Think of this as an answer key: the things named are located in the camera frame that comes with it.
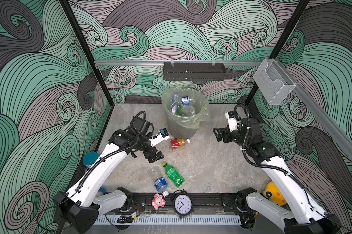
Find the aluminium wall rail right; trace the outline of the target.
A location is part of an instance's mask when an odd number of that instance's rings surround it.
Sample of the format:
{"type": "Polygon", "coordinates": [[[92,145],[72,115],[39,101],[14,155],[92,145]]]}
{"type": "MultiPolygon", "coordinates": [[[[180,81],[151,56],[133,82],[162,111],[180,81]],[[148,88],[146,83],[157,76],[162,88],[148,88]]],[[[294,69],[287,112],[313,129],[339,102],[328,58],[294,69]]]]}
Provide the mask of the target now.
{"type": "Polygon", "coordinates": [[[352,97],[342,102],[343,95],[352,92],[329,79],[319,81],[301,66],[286,68],[278,60],[275,64],[279,66],[279,76],[295,85],[293,91],[352,162],[352,97]]]}

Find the aluminium wall rail back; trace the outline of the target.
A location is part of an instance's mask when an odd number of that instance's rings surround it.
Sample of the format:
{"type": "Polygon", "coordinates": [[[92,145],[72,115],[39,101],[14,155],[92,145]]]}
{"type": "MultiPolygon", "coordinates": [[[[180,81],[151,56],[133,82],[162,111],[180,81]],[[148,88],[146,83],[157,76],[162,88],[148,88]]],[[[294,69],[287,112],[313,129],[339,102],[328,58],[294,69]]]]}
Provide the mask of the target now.
{"type": "Polygon", "coordinates": [[[139,59],[97,59],[96,66],[162,66],[164,63],[223,63],[225,66],[260,66],[262,61],[244,60],[139,60],[139,59]]]}

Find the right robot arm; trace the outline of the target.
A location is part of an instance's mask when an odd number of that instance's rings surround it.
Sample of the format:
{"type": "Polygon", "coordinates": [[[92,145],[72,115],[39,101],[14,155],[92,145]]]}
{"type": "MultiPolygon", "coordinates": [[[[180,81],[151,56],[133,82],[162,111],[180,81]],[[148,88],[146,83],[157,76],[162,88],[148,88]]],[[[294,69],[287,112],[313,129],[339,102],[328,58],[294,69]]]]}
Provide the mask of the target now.
{"type": "Polygon", "coordinates": [[[280,228],[285,234],[336,234],[341,225],[338,217],[328,214],[306,191],[306,187],[291,173],[277,150],[261,139],[254,127],[214,128],[217,141],[234,142],[241,146],[245,160],[265,171],[290,207],[286,210],[253,188],[237,193],[236,206],[240,214],[249,220],[242,227],[254,224],[254,212],[258,212],[280,228]]]}

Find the pink plush toy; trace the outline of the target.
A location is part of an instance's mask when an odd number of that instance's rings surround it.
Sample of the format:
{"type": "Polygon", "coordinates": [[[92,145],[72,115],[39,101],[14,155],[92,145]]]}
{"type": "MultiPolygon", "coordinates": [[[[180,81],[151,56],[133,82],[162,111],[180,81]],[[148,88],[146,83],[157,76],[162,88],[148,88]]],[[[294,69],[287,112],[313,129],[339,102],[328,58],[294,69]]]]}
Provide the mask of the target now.
{"type": "Polygon", "coordinates": [[[166,200],[163,198],[162,194],[156,193],[154,199],[151,202],[153,208],[157,211],[159,208],[163,208],[166,204],[166,200]]]}

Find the green bottle yellow cap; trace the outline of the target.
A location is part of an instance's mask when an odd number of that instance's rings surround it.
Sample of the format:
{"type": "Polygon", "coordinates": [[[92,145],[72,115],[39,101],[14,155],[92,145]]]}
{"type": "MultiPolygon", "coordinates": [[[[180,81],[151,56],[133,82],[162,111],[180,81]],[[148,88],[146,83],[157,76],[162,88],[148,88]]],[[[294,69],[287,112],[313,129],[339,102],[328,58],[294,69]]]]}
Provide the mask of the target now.
{"type": "Polygon", "coordinates": [[[185,116],[184,106],[182,106],[182,105],[178,105],[178,106],[177,106],[177,108],[176,108],[176,115],[182,116],[182,117],[185,116]]]}

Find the aluminium wall rail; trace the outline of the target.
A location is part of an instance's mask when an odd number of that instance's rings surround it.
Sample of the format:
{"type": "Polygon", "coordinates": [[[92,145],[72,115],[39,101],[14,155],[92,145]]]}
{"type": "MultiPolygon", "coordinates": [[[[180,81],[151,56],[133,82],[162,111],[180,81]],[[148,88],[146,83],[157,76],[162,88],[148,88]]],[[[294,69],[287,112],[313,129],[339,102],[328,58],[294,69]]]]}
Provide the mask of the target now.
{"type": "Polygon", "coordinates": [[[343,95],[352,92],[329,79],[319,81],[301,66],[286,68],[278,60],[275,64],[279,66],[279,76],[295,85],[293,91],[352,162],[352,97],[342,102],[343,95]]]}
{"type": "Polygon", "coordinates": [[[164,63],[223,63],[225,66],[260,66],[262,61],[244,60],[139,60],[139,59],[97,59],[96,66],[162,66],[164,63]]]}

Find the black alarm clock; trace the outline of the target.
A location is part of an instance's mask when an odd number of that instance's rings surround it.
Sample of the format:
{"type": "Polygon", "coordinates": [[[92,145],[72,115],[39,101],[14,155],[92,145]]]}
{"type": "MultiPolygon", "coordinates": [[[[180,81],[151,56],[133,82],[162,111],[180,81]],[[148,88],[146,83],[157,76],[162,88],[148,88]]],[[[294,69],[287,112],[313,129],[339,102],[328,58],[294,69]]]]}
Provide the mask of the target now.
{"type": "Polygon", "coordinates": [[[186,218],[194,212],[193,200],[185,190],[176,190],[171,195],[171,202],[174,212],[180,218],[186,218]]]}

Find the yellow printed cup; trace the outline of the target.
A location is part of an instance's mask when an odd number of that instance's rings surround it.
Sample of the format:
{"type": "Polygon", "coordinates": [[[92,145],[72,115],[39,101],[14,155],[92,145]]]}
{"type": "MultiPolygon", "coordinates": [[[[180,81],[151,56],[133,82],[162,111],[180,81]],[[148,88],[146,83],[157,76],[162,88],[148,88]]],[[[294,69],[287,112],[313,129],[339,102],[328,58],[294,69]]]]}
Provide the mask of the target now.
{"type": "Polygon", "coordinates": [[[101,187],[99,190],[98,190],[98,192],[97,192],[97,194],[96,194],[96,197],[100,197],[100,196],[103,196],[103,195],[105,195],[106,194],[106,190],[103,188],[103,187],[101,187]]]}

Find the long clear bottle white cap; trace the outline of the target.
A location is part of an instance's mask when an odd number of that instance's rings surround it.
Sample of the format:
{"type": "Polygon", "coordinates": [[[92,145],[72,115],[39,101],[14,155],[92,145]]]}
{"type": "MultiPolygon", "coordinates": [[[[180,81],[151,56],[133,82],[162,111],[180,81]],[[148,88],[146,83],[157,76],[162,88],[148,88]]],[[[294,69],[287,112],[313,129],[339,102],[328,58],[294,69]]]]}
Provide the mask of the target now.
{"type": "Polygon", "coordinates": [[[173,92],[172,97],[171,97],[171,113],[176,114],[177,112],[177,107],[179,106],[181,102],[181,97],[178,92],[173,92]]]}

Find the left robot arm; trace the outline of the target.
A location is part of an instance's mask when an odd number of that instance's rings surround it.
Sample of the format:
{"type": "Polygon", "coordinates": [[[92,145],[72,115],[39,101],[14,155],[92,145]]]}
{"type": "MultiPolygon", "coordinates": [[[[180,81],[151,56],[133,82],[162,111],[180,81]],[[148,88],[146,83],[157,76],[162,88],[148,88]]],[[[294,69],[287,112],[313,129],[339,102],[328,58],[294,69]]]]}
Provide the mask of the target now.
{"type": "Polygon", "coordinates": [[[129,210],[133,194],[123,187],[98,196],[97,193],[113,170],[128,156],[143,152],[149,163],[164,158],[156,145],[170,138],[167,129],[156,134],[149,131],[153,124],[146,120],[144,111],[137,113],[126,129],[115,131],[103,152],[82,178],[66,192],[58,192],[53,202],[57,214],[78,233],[86,233],[98,217],[114,210],[129,210]]]}

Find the green Sprite bottle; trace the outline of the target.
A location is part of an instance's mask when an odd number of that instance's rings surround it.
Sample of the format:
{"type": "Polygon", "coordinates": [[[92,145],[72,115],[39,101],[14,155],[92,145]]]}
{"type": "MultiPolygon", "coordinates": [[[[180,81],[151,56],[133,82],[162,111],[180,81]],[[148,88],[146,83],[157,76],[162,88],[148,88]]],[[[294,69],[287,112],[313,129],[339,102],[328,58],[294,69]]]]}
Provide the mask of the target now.
{"type": "Polygon", "coordinates": [[[163,162],[162,166],[166,175],[177,188],[179,188],[185,182],[183,176],[172,165],[169,165],[167,162],[163,162]]]}

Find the black wall shelf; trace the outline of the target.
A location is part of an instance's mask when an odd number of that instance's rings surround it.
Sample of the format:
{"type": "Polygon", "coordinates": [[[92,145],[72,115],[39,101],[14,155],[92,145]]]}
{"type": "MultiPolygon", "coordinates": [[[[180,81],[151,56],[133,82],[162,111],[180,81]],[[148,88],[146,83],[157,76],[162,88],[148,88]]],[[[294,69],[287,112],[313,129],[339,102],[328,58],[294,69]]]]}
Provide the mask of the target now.
{"type": "Polygon", "coordinates": [[[226,68],[218,62],[165,62],[163,78],[166,81],[223,81],[226,68]]]}

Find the yellow duck toy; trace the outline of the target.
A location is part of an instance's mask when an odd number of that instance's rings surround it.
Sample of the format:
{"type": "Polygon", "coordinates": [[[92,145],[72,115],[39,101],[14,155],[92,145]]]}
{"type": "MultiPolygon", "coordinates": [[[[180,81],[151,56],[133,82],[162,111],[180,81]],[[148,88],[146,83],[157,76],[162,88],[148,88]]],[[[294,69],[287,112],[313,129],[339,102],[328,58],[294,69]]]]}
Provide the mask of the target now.
{"type": "Polygon", "coordinates": [[[284,206],[287,204],[285,198],[273,181],[267,184],[265,190],[262,192],[262,195],[279,206],[284,206]]]}

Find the crushed bottle blue label front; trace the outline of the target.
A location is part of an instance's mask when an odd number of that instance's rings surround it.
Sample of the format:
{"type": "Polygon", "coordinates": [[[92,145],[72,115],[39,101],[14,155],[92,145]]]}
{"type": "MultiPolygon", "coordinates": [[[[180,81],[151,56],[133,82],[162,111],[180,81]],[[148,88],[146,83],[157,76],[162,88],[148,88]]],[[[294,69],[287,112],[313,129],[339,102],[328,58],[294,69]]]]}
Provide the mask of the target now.
{"type": "Polygon", "coordinates": [[[164,198],[169,196],[168,184],[165,178],[161,175],[160,171],[157,169],[152,169],[152,180],[154,181],[154,187],[159,194],[162,194],[164,198]]]}

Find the teal round lid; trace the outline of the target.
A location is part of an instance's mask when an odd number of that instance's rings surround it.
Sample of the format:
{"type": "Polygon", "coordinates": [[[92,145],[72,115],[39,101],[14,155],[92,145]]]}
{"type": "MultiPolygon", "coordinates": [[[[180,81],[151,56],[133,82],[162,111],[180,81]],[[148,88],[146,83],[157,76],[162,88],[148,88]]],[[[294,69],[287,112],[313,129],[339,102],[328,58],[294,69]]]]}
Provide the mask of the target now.
{"type": "Polygon", "coordinates": [[[99,158],[99,154],[97,152],[89,152],[83,157],[83,164],[86,167],[91,167],[99,158]]]}

